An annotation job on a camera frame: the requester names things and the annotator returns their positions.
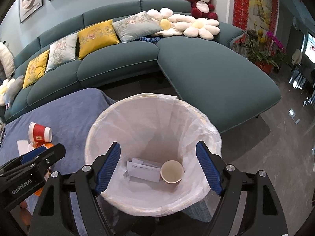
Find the red paper cup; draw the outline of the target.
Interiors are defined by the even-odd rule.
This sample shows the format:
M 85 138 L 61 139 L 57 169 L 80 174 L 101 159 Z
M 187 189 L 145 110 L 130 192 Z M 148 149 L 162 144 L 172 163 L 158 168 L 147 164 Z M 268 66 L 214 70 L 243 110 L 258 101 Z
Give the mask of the red paper cup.
M 50 143 L 52 141 L 52 129 L 31 122 L 28 127 L 28 137 L 30 142 Z
M 160 175 L 166 183 L 176 184 L 182 180 L 184 168 L 180 162 L 169 160 L 162 165 Z

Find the white paper receipt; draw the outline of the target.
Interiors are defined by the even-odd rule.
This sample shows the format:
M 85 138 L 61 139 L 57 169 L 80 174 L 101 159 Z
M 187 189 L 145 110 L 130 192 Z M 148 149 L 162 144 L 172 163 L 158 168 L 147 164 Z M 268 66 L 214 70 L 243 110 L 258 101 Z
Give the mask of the white paper receipt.
M 160 171 L 162 164 L 158 162 L 132 158 L 127 161 L 127 171 L 129 176 L 142 180 L 158 183 L 160 181 Z

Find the white tissue pile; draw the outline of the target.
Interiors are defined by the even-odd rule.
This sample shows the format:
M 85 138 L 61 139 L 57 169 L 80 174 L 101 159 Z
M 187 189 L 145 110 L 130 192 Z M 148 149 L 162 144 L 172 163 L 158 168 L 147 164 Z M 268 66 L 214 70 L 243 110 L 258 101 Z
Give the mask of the white tissue pile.
M 18 153 L 20 156 L 29 153 L 30 151 L 33 151 L 37 148 L 37 146 L 37 142 L 28 142 L 27 140 L 17 141 Z

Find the orange snack wrapper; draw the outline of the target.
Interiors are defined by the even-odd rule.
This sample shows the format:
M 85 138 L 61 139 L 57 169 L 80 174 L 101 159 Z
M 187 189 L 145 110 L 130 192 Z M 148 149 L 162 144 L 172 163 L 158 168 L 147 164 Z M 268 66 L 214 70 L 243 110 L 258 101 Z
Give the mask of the orange snack wrapper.
M 46 149 L 49 149 L 49 148 L 51 148 L 51 147 L 53 147 L 53 146 L 54 146 L 53 143 L 34 142 L 34 143 L 32 144 L 32 147 L 33 147 L 34 149 L 37 149 L 37 148 L 39 148 L 39 147 L 45 147 Z

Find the grey plush toy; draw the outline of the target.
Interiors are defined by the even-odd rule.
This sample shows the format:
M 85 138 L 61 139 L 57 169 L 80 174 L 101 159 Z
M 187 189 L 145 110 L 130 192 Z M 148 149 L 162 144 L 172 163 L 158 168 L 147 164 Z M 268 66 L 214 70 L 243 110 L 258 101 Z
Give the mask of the grey plush toy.
M 11 82 L 9 85 L 7 91 L 4 94 L 4 103 L 5 103 L 5 108 L 8 110 L 13 102 L 17 94 L 21 91 L 23 87 L 23 82 L 24 82 L 24 76 L 21 75 L 14 79 L 14 81 Z

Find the yellow cushion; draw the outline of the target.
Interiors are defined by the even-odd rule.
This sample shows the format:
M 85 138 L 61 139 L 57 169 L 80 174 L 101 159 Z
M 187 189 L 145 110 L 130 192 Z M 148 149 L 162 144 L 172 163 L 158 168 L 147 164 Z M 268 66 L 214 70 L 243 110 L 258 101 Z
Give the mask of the yellow cushion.
M 78 32 L 79 60 L 83 60 L 88 54 L 119 44 L 119 40 L 113 28 L 113 20 L 96 23 Z
M 28 63 L 23 82 L 23 89 L 36 83 L 44 76 L 50 50 L 46 50 Z

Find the white long plush toy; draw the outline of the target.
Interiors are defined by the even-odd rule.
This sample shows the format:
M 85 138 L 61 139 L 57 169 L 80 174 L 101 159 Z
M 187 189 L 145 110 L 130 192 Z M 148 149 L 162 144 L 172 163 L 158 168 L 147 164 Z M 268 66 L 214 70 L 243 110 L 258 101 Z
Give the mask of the white long plush toy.
M 7 79 L 11 79 L 15 72 L 14 57 L 5 44 L 0 42 L 1 63 Z

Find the light floral cushion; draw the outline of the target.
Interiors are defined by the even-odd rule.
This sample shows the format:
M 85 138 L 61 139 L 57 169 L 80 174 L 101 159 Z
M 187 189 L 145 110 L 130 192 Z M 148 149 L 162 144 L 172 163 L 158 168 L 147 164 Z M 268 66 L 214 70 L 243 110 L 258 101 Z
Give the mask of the light floral cushion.
M 163 30 L 146 12 L 139 12 L 113 22 L 113 27 L 122 43 L 135 41 L 139 37 L 153 35 Z
M 76 58 L 77 32 L 70 34 L 50 45 L 49 58 L 45 73 L 71 62 Z

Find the teal curved sectional sofa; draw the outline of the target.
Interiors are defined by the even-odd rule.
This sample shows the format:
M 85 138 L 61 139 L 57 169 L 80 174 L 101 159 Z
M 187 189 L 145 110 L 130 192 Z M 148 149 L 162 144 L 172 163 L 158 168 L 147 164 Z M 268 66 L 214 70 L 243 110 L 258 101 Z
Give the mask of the teal curved sectional sofa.
M 276 105 L 281 94 L 266 73 L 232 50 L 244 31 L 224 22 L 219 28 L 212 41 L 131 41 L 66 62 L 20 91 L 9 109 L 1 109 L 1 119 L 9 123 L 81 89 L 160 71 L 180 99 L 206 114 L 219 132 L 228 131 Z

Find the yellow cushion centre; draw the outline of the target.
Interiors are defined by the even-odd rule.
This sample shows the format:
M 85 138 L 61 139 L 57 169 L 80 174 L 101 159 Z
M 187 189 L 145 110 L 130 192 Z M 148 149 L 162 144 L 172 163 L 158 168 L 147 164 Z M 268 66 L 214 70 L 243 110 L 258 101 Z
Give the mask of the yellow cushion centre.
M 79 60 L 83 60 L 88 54 L 119 44 L 119 40 L 113 28 L 113 20 L 96 23 L 78 32 Z

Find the white daisy pillow outer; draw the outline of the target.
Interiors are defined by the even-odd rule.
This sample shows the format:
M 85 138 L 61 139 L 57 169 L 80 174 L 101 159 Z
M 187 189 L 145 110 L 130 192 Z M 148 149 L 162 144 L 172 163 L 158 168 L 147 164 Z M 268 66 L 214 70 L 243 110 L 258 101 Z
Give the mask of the white daisy pillow outer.
M 204 40 L 213 40 L 220 33 L 219 22 L 214 19 L 180 16 L 176 20 L 175 29 L 189 38 L 200 37 Z

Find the blue patterned cloth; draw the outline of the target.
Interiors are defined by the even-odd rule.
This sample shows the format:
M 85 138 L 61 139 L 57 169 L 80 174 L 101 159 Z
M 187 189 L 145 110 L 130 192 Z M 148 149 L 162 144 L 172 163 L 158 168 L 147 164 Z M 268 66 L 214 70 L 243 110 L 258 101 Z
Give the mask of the blue patterned cloth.
M 137 40 L 138 41 L 145 41 L 148 43 L 153 43 L 156 44 L 159 40 L 161 39 L 161 37 L 157 36 L 157 37 L 139 37 Z

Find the white daisy pillow inner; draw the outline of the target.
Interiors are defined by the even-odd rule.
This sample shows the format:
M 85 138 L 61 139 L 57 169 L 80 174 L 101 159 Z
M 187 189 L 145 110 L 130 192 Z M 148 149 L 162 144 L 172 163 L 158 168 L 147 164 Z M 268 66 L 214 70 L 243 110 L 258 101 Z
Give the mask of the white daisy pillow inner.
M 155 9 L 150 9 L 147 11 L 147 14 L 162 28 L 160 32 L 153 34 L 154 37 L 181 36 L 183 34 L 181 31 L 175 29 L 175 23 L 181 16 L 180 14 L 174 14 L 171 9 L 166 7 L 163 7 L 159 11 Z

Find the light floral cushion right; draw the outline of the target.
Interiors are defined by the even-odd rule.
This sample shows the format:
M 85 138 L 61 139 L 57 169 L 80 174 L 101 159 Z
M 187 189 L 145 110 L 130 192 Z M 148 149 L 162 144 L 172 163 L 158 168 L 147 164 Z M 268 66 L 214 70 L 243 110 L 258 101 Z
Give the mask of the light floral cushion right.
M 153 35 L 163 30 L 146 12 L 139 12 L 113 22 L 113 27 L 122 43 L 135 41 L 139 37 Z

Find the red white teddy bear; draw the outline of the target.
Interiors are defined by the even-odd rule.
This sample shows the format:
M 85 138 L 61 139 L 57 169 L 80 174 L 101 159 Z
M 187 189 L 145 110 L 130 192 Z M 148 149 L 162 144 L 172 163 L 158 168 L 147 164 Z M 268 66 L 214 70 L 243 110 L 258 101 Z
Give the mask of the red white teddy bear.
M 191 4 L 191 15 L 194 18 L 218 20 L 212 0 L 187 0 Z

